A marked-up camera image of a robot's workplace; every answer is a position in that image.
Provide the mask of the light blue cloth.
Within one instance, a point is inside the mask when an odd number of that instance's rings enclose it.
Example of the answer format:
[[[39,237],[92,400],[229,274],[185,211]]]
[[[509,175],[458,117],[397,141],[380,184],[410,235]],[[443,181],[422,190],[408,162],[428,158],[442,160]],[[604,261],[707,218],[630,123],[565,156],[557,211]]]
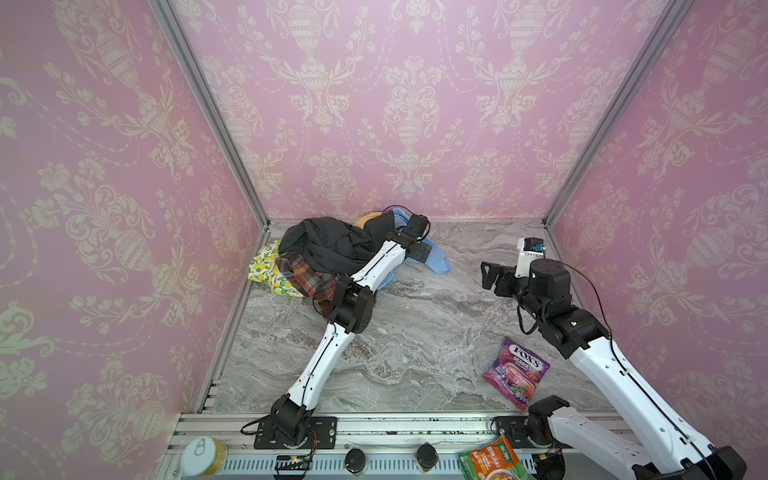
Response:
[[[372,289],[374,291],[385,288],[389,283],[391,283],[395,274],[395,270],[403,263],[420,263],[407,258],[405,250],[393,240],[395,231],[404,227],[409,218],[413,214],[417,213],[412,212],[402,205],[390,205],[382,212],[382,217],[385,215],[391,216],[393,227],[391,229],[391,233],[388,234],[385,239],[385,243],[380,249],[382,256],[379,259],[379,263],[373,268],[373,279],[375,282],[372,284]],[[451,269],[450,262],[447,259],[445,252],[429,238],[430,232],[431,222],[427,232],[427,237],[424,240],[426,244],[431,246],[431,253],[427,259],[427,262],[420,264],[426,265],[434,273],[447,274]]]

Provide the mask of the dark grey cloth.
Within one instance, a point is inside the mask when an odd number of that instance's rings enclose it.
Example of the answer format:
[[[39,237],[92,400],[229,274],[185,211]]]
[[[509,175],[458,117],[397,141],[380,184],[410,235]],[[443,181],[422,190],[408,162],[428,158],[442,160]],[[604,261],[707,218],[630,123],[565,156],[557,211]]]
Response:
[[[300,254],[320,272],[352,275],[379,252],[392,227],[389,215],[363,229],[334,217],[307,218],[285,232],[279,254]]]

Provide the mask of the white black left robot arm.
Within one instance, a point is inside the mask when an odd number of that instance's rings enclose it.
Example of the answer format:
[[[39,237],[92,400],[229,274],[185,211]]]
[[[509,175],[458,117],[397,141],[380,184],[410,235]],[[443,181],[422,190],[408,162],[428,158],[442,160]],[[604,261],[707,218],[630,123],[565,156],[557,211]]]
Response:
[[[376,291],[406,259],[424,263],[429,256],[431,247],[424,243],[430,228],[427,217],[412,214],[400,227],[394,225],[392,212],[382,214],[378,220],[382,223],[382,239],[371,240],[378,248],[374,255],[353,261],[328,248],[320,250],[318,265],[337,275],[325,316],[327,327],[302,374],[275,401],[263,421],[263,436],[271,443],[294,448],[314,435],[310,418],[323,387],[346,347],[367,328]]]

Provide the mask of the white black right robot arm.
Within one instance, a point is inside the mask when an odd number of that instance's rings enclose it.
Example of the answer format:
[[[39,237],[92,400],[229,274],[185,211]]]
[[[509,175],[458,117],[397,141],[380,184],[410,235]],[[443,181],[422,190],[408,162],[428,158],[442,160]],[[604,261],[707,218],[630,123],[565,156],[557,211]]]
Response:
[[[612,334],[592,313],[576,307],[570,274],[557,260],[519,266],[484,262],[482,286],[516,300],[564,359],[576,366],[635,434],[628,441],[593,422],[566,400],[550,396],[528,409],[528,432],[541,446],[572,447],[618,479],[742,479],[745,460],[716,446],[677,413],[631,365]]]

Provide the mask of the red brown plaid cloth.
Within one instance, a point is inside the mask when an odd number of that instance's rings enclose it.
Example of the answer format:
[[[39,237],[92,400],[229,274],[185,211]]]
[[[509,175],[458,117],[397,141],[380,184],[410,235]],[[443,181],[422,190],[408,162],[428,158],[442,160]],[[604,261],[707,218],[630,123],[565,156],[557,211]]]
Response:
[[[311,299],[315,310],[324,317],[330,314],[337,274],[313,269],[303,256],[286,253],[275,260],[278,271],[303,296]]]

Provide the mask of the lemon print white cloth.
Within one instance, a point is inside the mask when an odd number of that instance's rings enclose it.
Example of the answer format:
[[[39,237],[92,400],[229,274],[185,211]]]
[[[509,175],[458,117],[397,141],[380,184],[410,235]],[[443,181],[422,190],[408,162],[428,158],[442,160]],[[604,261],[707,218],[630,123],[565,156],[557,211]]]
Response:
[[[292,298],[301,298],[302,294],[283,276],[276,260],[279,254],[280,240],[265,245],[251,260],[248,279],[263,284],[273,294]]]

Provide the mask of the purple Fox's candy bag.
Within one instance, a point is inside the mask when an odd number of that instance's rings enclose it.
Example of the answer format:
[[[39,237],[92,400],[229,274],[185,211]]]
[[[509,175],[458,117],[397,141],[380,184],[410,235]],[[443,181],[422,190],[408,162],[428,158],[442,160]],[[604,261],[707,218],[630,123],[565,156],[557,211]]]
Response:
[[[539,355],[506,337],[483,378],[519,410],[526,411],[549,368],[550,364]]]

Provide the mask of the green orange snack packet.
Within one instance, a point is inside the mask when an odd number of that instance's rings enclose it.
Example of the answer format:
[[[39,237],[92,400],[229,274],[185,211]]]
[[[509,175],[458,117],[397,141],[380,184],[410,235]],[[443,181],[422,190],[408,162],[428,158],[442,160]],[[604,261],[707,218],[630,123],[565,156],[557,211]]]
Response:
[[[460,453],[460,468],[468,480],[528,480],[529,472],[506,437],[487,446]]]

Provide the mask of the black round knob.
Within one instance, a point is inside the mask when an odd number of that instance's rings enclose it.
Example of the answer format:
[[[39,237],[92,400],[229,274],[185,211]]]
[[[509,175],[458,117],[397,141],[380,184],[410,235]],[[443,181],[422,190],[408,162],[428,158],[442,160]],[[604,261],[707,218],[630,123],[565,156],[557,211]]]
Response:
[[[438,464],[439,455],[432,444],[425,442],[417,448],[415,459],[419,468],[426,473],[431,471]]]
[[[351,448],[345,455],[344,468],[354,476],[362,476],[368,463],[366,453],[357,447]]]

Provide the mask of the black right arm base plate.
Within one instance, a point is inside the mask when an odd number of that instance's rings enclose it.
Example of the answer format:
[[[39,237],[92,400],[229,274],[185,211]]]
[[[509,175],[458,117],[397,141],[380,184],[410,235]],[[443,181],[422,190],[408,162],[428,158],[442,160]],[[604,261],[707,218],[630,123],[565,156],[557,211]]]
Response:
[[[540,448],[530,436],[526,415],[497,416],[491,421],[491,431],[505,437],[514,449]]]

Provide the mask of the grey aluminium right corner post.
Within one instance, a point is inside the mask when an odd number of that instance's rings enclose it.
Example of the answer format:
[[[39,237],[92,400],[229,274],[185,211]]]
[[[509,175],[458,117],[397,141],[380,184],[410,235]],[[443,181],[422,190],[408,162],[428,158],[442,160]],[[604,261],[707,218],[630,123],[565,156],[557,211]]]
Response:
[[[692,4],[693,1],[691,0],[667,1],[664,4],[664,8],[642,48],[630,64],[624,79],[543,217],[542,224],[547,231],[554,228],[565,211],[573,194],[586,176],[590,165],[642,87],[646,77],[650,74],[654,64],[660,58],[662,51]]]

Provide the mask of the grey aluminium corner post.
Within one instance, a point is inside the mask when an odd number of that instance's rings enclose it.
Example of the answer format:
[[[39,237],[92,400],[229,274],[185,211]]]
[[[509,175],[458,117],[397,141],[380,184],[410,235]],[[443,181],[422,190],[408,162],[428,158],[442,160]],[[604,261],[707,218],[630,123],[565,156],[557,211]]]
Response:
[[[692,4],[693,1],[691,0],[667,1],[664,4],[664,8],[642,48],[630,64],[624,79],[543,217],[542,224],[547,231],[554,228],[565,211],[573,194],[586,176],[590,165],[642,87],[646,77],[650,74],[654,64],[660,58],[662,51]]]
[[[266,210],[258,197],[255,184],[246,169],[234,138],[226,125],[222,111],[214,98],[213,91],[205,78],[202,64],[194,53],[172,2],[167,0],[149,0],[149,5],[169,42],[193,96],[197,100],[212,130],[212,136],[220,146],[224,159],[234,174],[251,213],[260,228],[263,231],[268,231],[270,220]]]

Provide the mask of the aluminium front frame rail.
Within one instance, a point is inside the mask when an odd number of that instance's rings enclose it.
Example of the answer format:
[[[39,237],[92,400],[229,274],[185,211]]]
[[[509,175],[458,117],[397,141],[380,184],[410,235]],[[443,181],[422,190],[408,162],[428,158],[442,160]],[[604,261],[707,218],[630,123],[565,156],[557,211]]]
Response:
[[[515,412],[337,413],[333,449],[256,450],[254,436],[242,434],[249,414],[184,414],[163,457],[158,479],[189,479],[180,468],[181,453],[196,437],[209,436],[227,446],[217,479],[460,479],[459,454],[480,449],[499,436],[491,431],[497,416]],[[439,455],[438,464],[424,473],[415,453],[425,443]],[[362,449],[368,463],[362,476],[344,468],[346,453]],[[514,449],[534,479],[610,479],[612,473],[570,445]]]

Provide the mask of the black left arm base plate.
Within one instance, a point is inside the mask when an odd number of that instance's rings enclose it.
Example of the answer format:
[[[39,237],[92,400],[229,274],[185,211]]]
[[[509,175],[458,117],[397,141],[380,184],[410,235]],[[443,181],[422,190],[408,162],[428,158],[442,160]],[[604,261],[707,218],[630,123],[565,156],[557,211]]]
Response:
[[[311,416],[300,420],[294,428],[280,428],[272,419],[264,418],[258,423],[254,434],[253,447],[256,450],[277,449],[333,449],[336,445],[338,418],[333,416]]]

